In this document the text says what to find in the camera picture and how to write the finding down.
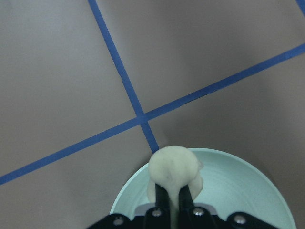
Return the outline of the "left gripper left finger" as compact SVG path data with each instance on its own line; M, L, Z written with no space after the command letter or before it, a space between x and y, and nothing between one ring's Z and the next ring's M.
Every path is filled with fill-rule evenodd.
M169 215L170 214L170 198L163 187L155 185L155 207L154 215Z

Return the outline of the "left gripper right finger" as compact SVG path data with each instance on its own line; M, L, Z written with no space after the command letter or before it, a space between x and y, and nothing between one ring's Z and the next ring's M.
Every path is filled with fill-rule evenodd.
M184 186L179 191L178 196L179 213L188 212L194 207L191 192L188 186Z

